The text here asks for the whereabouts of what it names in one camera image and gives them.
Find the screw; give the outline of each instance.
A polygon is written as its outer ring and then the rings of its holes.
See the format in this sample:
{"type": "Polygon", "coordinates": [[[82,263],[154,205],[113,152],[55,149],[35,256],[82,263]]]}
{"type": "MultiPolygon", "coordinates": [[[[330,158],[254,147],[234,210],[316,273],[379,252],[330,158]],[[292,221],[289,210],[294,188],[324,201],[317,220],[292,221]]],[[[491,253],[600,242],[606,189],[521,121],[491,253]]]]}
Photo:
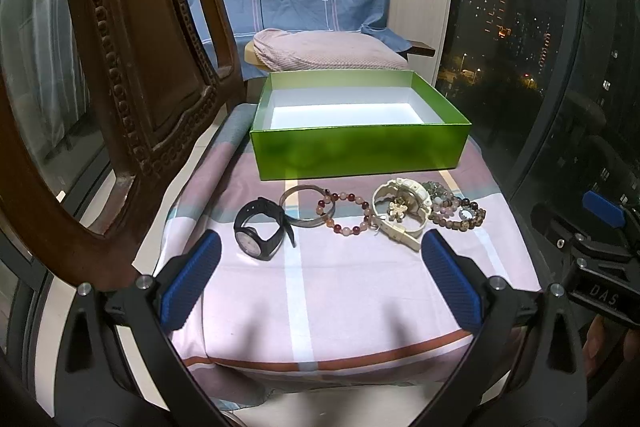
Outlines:
{"type": "Polygon", "coordinates": [[[507,281],[499,275],[494,275],[492,277],[489,277],[489,286],[491,286],[491,288],[493,288],[494,290],[504,290],[505,288],[507,288],[507,281]]]}
{"type": "Polygon", "coordinates": [[[558,284],[557,282],[554,282],[551,285],[551,293],[553,293],[553,295],[555,295],[556,297],[562,297],[564,295],[564,288],[562,287],[561,284],[558,284]]]}
{"type": "Polygon", "coordinates": [[[146,290],[151,288],[151,285],[154,282],[154,278],[150,275],[141,275],[136,279],[136,286],[141,290],[146,290]]]}
{"type": "Polygon", "coordinates": [[[88,282],[83,282],[78,286],[78,295],[81,295],[82,297],[84,297],[85,295],[89,295],[90,291],[91,285],[88,282]]]}

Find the blue gripper pad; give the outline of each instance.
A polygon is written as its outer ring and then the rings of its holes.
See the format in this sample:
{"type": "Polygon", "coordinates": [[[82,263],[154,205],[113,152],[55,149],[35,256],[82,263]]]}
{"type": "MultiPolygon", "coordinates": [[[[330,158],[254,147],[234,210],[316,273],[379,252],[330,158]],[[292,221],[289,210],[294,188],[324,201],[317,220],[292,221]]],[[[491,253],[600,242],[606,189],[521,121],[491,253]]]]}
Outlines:
{"type": "Polygon", "coordinates": [[[442,236],[430,230],[422,237],[422,261],[442,293],[458,325],[476,335],[482,326],[482,303],[478,293],[453,259],[442,236]]]}
{"type": "Polygon", "coordinates": [[[184,326],[222,256],[222,241],[213,230],[206,230],[194,245],[189,260],[162,293],[160,324],[165,332],[184,326]]]}
{"type": "Polygon", "coordinates": [[[585,192],[582,197],[582,206],[614,229],[621,229],[625,226],[625,213],[622,208],[596,194],[593,190],[585,192]]]}

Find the chair backrest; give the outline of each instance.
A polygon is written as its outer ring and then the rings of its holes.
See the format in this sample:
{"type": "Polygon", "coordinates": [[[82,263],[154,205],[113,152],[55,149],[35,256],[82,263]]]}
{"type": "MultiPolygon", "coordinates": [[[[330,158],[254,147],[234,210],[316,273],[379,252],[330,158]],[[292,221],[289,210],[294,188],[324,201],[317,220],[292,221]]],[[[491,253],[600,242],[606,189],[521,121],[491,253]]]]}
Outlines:
{"type": "Polygon", "coordinates": [[[244,86],[222,0],[203,1],[216,68],[186,0],[68,3],[116,183],[89,229],[68,215],[22,142],[2,79],[0,220],[61,279],[114,289],[135,278],[131,262],[196,139],[244,86]]]}

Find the brown stripe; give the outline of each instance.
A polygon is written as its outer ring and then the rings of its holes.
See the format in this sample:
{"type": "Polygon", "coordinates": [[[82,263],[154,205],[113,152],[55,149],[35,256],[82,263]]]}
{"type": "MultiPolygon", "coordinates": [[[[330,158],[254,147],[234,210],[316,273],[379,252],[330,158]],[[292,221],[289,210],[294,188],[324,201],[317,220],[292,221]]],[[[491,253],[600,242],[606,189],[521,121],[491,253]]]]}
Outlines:
{"type": "MultiPolygon", "coordinates": [[[[367,367],[379,363],[393,362],[394,360],[402,360],[407,357],[421,355],[433,349],[447,346],[460,339],[468,337],[470,333],[465,330],[453,331],[436,339],[424,341],[411,346],[399,347],[382,353],[373,355],[364,355],[362,357],[351,357],[349,359],[322,360],[318,362],[320,371],[338,371],[339,369],[354,369],[357,367],[367,367]]],[[[219,363],[228,367],[238,367],[240,369],[257,369],[260,371],[273,371],[275,373],[296,373],[299,371],[296,362],[245,362],[244,360],[216,359],[213,357],[189,357],[183,360],[184,365],[189,367],[196,363],[219,363]]]]}

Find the open box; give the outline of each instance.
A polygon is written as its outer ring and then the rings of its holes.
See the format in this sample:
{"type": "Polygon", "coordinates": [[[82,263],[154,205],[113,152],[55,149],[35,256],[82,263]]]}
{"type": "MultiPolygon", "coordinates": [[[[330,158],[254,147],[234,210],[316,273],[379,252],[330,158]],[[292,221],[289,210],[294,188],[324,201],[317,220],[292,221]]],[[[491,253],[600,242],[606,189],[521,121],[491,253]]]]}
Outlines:
{"type": "Polygon", "coordinates": [[[413,71],[271,73],[251,130],[261,180],[456,167],[471,124],[413,71]]]}

